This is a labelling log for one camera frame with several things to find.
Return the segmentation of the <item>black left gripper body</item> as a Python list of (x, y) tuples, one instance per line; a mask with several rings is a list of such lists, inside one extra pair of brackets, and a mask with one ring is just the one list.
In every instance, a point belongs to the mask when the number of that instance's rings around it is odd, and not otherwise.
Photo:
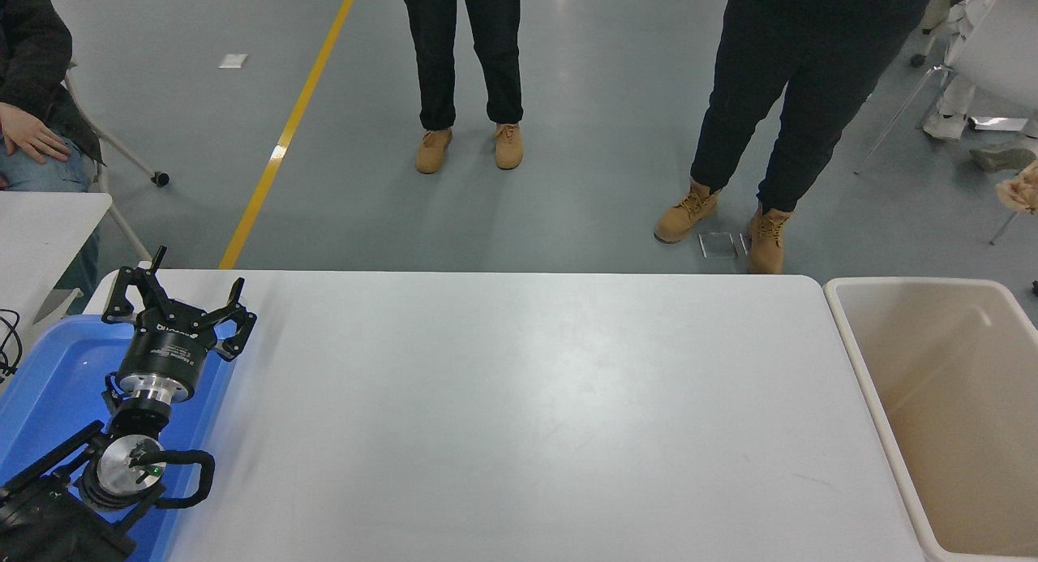
[(120, 363), (120, 385), (152, 375), (177, 381), (181, 386), (198, 384), (208, 351), (217, 341), (214, 327), (196, 332), (192, 322), (170, 327), (145, 315), (137, 315), (134, 326), (135, 333)]

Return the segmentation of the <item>seated person's left hand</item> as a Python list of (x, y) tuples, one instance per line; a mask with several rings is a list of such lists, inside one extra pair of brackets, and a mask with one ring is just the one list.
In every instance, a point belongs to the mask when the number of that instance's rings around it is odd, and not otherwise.
[(5, 152), (13, 156), (21, 152), (34, 162), (66, 162), (71, 149), (59, 134), (39, 118), (11, 104), (1, 103), (2, 139)]

